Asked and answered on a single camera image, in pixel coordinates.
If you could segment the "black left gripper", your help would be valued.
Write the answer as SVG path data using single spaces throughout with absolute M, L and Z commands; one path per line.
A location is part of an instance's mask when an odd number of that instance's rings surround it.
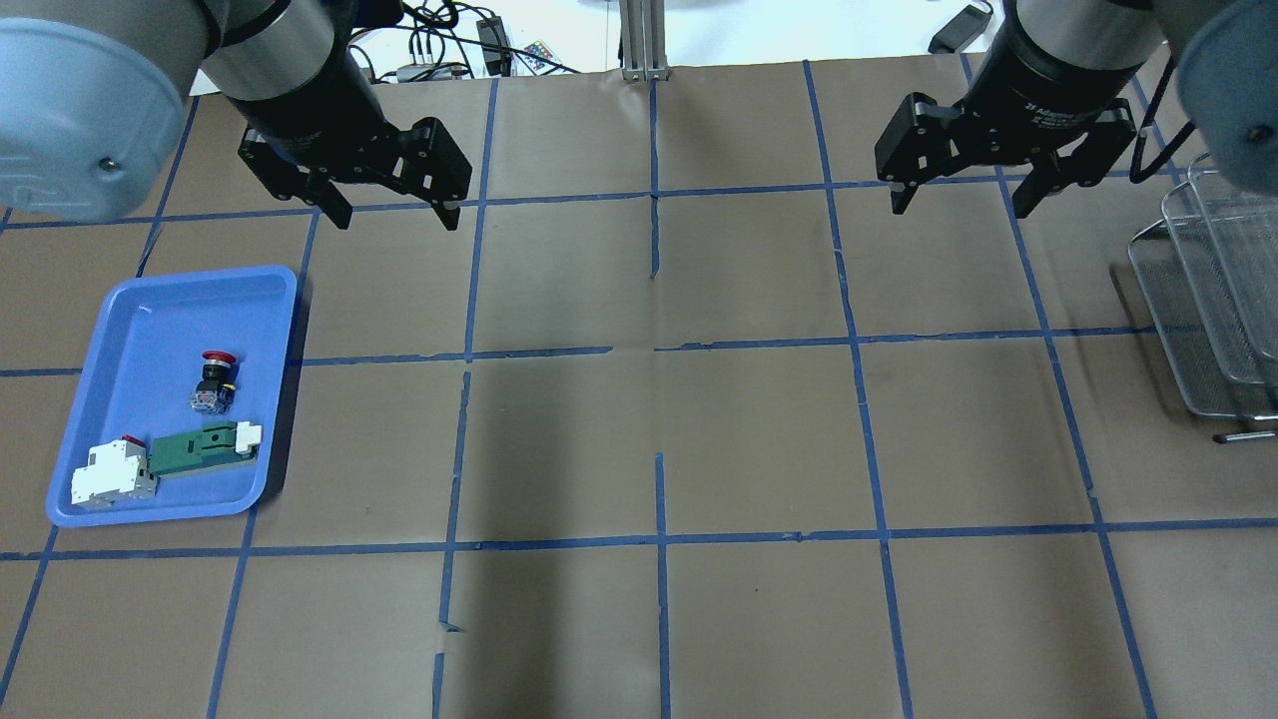
M 276 199 L 305 199 L 348 231 L 354 211 L 337 184 L 380 184 L 429 202 L 443 229 L 458 231 L 473 165 L 441 119 L 389 123 L 354 63 L 332 61 L 272 100 L 230 103 L 248 123 L 239 156 Z

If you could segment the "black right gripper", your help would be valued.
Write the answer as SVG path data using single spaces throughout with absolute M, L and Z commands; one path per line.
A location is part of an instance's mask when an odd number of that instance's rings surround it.
M 1121 96 L 1135 72 L 996 45 L 961 100 L 905 96 L 875 142 L 875 172 L 889 183 L 892 215 L 906 215 L 923 184 L 973 167 L 1030 167 L 1010 199 L 1019 220 L 1071 184 L 1095 186 L 1135 140 Z

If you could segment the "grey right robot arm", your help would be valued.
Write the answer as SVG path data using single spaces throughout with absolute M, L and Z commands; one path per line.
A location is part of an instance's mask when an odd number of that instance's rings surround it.
M 1012 195 L 1026 218 L 1067 186 L 1095 186 L 1131 149 L 1122 97 L 1154 51 L 1189 132 L 1235 186 L 1275 192 L 1277 9 L 1273 1 L 1007 1 L 973 86 L 944 106 L 907 95 L 875 143 L 895 215 L 918 186 L 971 167 L 1028 167 Z

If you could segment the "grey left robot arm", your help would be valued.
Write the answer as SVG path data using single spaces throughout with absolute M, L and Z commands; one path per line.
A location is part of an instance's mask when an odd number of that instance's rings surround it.
M 279 201 L 348 229 L 343 184 L 374 184 L 459 225 L 473 169 L 437 117 L 389 123 L 348 54 L 397 1 L 5 1 L 3 204 L 65 222 L 141 208 L 187 124 L 197 74 L 247 128 L 238 155 Z

